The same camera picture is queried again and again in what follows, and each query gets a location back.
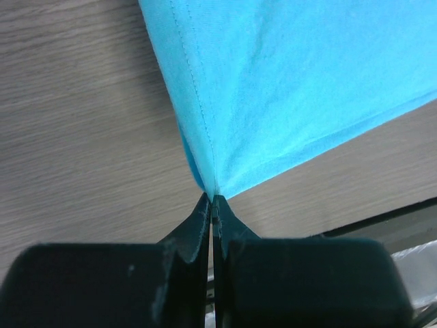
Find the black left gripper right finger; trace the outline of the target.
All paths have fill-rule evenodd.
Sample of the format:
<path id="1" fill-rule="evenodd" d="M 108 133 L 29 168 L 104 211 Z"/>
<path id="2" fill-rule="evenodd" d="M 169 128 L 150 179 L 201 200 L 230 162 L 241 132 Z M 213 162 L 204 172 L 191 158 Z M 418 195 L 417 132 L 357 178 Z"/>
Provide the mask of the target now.
<path id="1" fill-rule="evenodd" d="M 363 238 L 262 238 L 212 200 L 217 327 L 411 327 L 392 257 Z"/>

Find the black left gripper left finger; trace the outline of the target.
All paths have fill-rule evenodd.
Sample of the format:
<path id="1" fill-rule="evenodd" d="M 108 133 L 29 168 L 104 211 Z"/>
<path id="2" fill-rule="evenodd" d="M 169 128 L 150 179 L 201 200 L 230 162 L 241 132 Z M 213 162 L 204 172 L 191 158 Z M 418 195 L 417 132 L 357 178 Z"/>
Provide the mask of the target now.
<path id="1" fill-rule="evenodd" d="M 161 241 L 41 243 L 1 285 L 2 327 L 203 327 L 210 201 Z"/>

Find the cyan t-shirt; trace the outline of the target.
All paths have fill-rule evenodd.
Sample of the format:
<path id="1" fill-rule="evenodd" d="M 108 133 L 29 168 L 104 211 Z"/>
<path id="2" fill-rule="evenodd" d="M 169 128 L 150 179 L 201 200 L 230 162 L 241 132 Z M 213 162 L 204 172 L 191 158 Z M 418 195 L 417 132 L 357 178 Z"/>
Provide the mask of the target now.
<path id="1" fill-rule="evenodd" d="M 435 1 L 141 1 L 198 185 L 231 198 L 436 99 Z"/>

